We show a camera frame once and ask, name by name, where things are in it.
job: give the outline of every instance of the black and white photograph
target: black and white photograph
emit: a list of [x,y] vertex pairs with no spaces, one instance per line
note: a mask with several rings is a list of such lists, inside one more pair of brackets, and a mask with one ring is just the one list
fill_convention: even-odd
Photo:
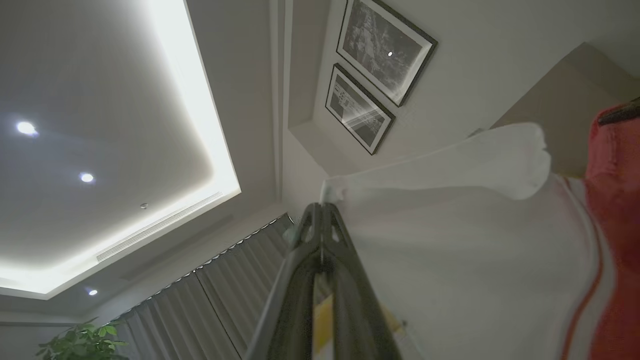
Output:
[[325,106],[371,155],[394,120],[393,114],[339,64],[333,66]]
[[402,106],[437,43],[379,0],[348,0],[337,51]]

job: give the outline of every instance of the air vent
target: air vent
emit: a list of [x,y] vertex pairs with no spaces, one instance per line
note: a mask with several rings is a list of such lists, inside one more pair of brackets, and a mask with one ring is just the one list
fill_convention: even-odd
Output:
[[174,213],[173,215],[170,215],[166,218],[162,218],[160,220],[158,220],[156,223],[149,225],[148,227],[142,229],[141,231],[138,231],[137,233],[131,235],[130,237],[124,239],[123,241],[121,241],[120,243],[117,243],[115,246],[105,250],[104,252],[98,254],[96,256],[96,259],[98,260],[99,263],[103,262],[104,260],[110,258],[111,256],[114,256],[115,254],[118,254],[120,251],[123,251],[124,249],[126,249],[127,247],[130,247],[131,245],[137,243],[138,241],[146,238],[147,236],[154,234],[155,232],[157,232],[158,230],[163,229],[164,227],[184,218],[185,216],[189,215],[190,213],[196,211],[197,209],[200,209],[201,207],[212,203],[214,200],[216,200],[218,197],[222,196],[221,192],[217,192],[213,195],[211,195],[210,197],[203,199],[199,202],[197,202],[196,204],[191,205],[188,208],[182,209],[180,211],[178,211],[177,213]]

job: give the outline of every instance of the gray curtain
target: gray curtain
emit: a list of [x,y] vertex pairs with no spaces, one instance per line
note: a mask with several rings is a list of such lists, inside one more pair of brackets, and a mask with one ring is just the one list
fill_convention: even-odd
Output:
[[195,274],[119,320],[119,353],[132,360],[240,359]]
[[122,315],[131,360],[234,360],[250,344],[287,252],[287,215]]

